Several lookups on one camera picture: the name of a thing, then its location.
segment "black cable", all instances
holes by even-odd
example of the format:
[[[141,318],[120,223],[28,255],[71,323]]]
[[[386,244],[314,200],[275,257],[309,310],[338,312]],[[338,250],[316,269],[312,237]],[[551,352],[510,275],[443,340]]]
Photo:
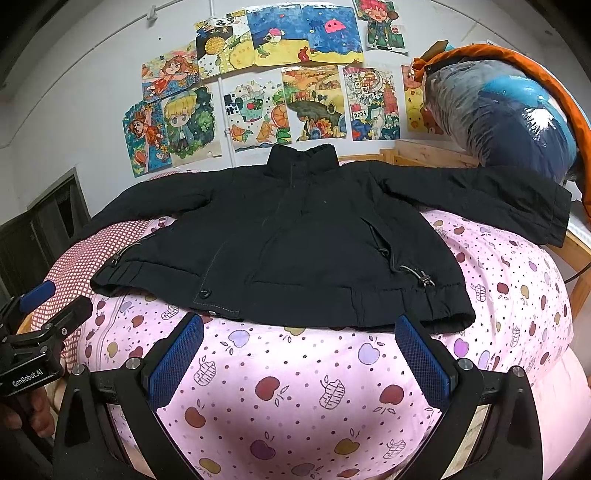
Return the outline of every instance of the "black cable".
[[[566,283],[568,283],[568,282],[571,282],[571,281],[573,281],[573,280],[575,280],[575,279],[579,278],[581,275],[583,275],[583,274],[584,274],[584,273],[585,273],[585,272],[586,272],[588,269],[590,269],[590,268],[591,268],[591,262],[589,262],[589,263],[588,263],[588,264],[587,264],[587,265],[584,267],[584,269],[582,269],[581,271],[579,271],[579,272],[575,273],[575,274],[574,274],[572,277],[570,277],[568,280],[565,280],[565,281],[564,281],[564,283],[566,284]]]

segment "jacket sleeve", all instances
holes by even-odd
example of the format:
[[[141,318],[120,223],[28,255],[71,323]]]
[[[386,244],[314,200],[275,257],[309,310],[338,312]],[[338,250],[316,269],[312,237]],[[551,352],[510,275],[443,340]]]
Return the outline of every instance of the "jacket sleeve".
[[[149,220],[200,208],[217,189],[231,181],[232,170],[178,173],[138,183],[97,213],[76,235],[73,244],[115,223]]]
[[[388,195],[452,212],[527,238],[561,247],[570,192],[517,167],[403,167],[372,161],[369,170]]]

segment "white wall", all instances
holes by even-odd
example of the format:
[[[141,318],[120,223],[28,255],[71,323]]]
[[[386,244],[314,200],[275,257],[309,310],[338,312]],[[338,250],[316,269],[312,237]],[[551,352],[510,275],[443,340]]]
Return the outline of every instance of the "white wall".
[[[132,104],[141,100],[140,65],[190,41],[194,38],[193,23],[210,15],[207,2],[185,0],[160,10],[158,20],[150,27],[142,16],[153,3],[103,0],[64,33],[16,89],[12,99],[11,125],[16,131],[12,152],[0,155],[13,159],[14,188],[20,209],[74,166],[91,215],[139,181],[133,178],[129,166],[121,119]],[[225,14],[262,3],[268,2],[213,0],[213,13]],[[352,5],[351,0],[334,3]],[[370,63],[387,64],[399,71],[401,63],[409,63],[413,56],[421,55],[442,38],[456,46],[492,40],[545,62],[546,51],[538,37],[531,29],[523,28],[529,13],[525,18],[507,14],[492,0],[398,0],[397,4],[408,32],[409,55],[372,50],[366,53]],[[403,105],[402,81],[398,80],[398,103]],[[210,86],[215,93],[217,83]],[[219,92],[215,95],[215,108],[221,124]],[[295,146],[309,148],[315,143],[301,142]],[[347,141],[335,140],[334,144],[339,154],[368,153],[391,146],[388,141],[352,142],[350,137]],[[223,157],[189,167],[229,167],[224,138],[222,147]],[[236,163],[262,163],[267,153],[263,149],[239,153]]]

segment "landscape drawing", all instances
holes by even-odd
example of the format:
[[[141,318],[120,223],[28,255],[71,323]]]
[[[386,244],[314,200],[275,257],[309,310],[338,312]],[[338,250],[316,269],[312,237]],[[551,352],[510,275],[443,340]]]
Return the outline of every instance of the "landscape drawing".
[[[324,63],[363,61],[363,48],[355,11],[337,5],[305,5],[304,23],[309,28],[310,60]]]
[[[402,65],[402,82],[404,83],[404,103],[410,132],[443,135],[444,132],[435,122],[431,111],[425,106],[425,91],[420,82],[414,79],[414,70]]]
[[[256,50],[256,65],[289,65],[310,60],[309,32],[301,5],[251,8],[246,16]]]
[[[303,122],[297,141],[344,138],[345,99],[336,65],[282,69],[285,101]]]
[[[400,138],[398,103],[392,72],[345,67],[353,141]]]
[[[278,72],[242,83],[224,79],[224,107],[235,151],[291,143],[290,124]]]

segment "black jacket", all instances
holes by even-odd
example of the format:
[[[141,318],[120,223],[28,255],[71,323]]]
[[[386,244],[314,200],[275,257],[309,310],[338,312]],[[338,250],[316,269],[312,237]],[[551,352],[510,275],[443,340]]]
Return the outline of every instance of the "black jacket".
[[[380,327],[402,313],[431,333],[475,319],[456,259],[415,206],[562,245],[570,193],[511,167],[339,167],[332,145],[274,146],[267,165],[183,173],[124,191],[80,234],[179,215],[107,260],[95,292],[138,287],[187,309],[298,327]]]

